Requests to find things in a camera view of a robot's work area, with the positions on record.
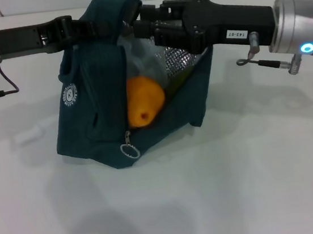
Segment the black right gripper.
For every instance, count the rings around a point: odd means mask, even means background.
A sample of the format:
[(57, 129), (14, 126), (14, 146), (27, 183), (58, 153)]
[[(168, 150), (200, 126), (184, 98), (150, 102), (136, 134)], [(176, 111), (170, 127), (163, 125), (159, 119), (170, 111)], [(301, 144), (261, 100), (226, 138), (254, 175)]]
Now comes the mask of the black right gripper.
[[(248, 45), (257, 32), (259, 44), (269, 46), (275, 28), (269, 6), (220, 5), (210, 0), (164, 0), (159, 7), (142, 5), (133, 23), (134, 37), (152, 39), (156, 46), (189, 45), (199, 54), (213, 44)], [(161, 22), (181, 20), (181, 25)]]

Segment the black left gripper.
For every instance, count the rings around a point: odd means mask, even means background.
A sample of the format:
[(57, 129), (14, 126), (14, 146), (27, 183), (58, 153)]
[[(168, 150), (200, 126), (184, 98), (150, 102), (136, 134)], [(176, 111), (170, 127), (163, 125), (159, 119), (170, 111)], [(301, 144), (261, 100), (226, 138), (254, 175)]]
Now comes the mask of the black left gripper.
[(73, 20), (62, 16), (49, 22), (0, 30), (0, 60), (32, 54), (56, 53), (73, 41), (103, 39), (111, 35), (108, 22)]

